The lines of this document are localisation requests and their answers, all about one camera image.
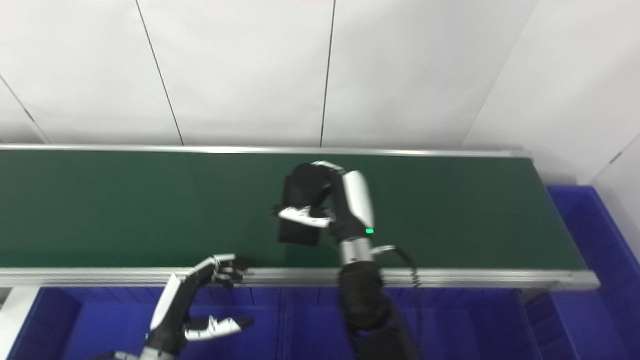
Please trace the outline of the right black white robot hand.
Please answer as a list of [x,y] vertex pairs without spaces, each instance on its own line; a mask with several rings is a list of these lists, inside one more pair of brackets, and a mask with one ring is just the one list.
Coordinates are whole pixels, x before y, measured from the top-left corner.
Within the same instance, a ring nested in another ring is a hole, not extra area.
[[272,214],[279,219],[278,241],[314,247],[320,230],[337,243],[374,233],[375,214],[364,174],[327,161],[306,162],[286,176],[283,200]]

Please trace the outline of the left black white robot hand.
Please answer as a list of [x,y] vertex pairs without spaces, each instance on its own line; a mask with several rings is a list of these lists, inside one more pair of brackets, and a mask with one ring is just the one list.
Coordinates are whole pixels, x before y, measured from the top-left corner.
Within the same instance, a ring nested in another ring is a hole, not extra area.
[[248,268],[242,257],[217,254],[202,260],[184,278],[171,274],[154,310],[140,358],[176,360],[189,342],[228,337],[252,327],[253,316],[190,317],[192,303],[200,289],[211,283],[233,289],[243,281]]

